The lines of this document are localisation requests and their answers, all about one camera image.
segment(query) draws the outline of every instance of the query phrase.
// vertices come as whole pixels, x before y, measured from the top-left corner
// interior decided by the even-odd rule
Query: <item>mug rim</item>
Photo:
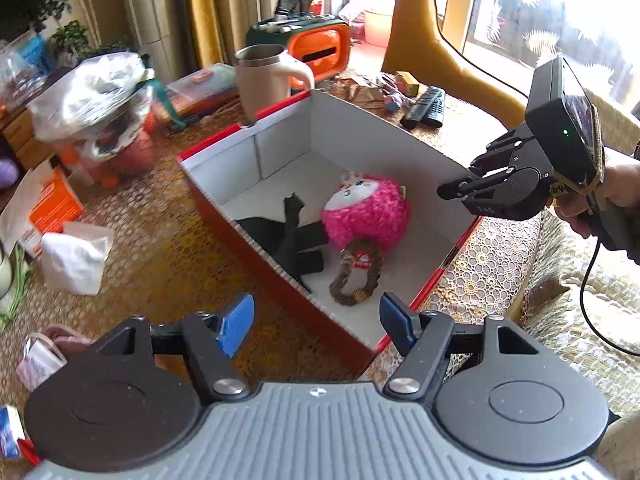
[[[252,50],[266,51],[266,56],[247,58]],[[276,64],[280,61],[282,54],[286,53],[287,49],[277,43],[259,43],[255,45],[246,46],[236,52],[236,63],[238,66],[267,66]]]

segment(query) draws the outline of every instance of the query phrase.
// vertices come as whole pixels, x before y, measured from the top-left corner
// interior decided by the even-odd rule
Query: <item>ridged gray surface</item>
[[[420,406],[385,399],[372,383],[265,383],[245,402],[213,407],[185,446],[154,464],[95,474],[44,462],[26,478],[596,480],[604,475],[588,460],[539,473],[487,465],[444,439]]]

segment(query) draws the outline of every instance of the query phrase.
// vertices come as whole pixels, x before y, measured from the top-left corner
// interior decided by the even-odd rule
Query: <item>mug handle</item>
[[[285,54],[281,57],[280,63],[274,67],[273,73],[277,75],[296,77],[302,81],[305,89],[316,87],[314,73],[311,71],[309,66],[299,59],[296,59],[291,54]]]

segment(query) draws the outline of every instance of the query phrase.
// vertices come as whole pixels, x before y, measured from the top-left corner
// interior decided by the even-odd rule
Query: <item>purple ball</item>
[[[16,183],[20,170],[10,158],[0,158],[0,189],[7,189]]]

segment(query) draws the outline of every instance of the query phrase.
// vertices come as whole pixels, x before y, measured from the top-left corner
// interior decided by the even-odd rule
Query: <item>white logo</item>
[[[316,386],[315,388],[311,388],[309,390],[309,395],[314,396],[316,399],[326,395],[326,390],[320,386]]]

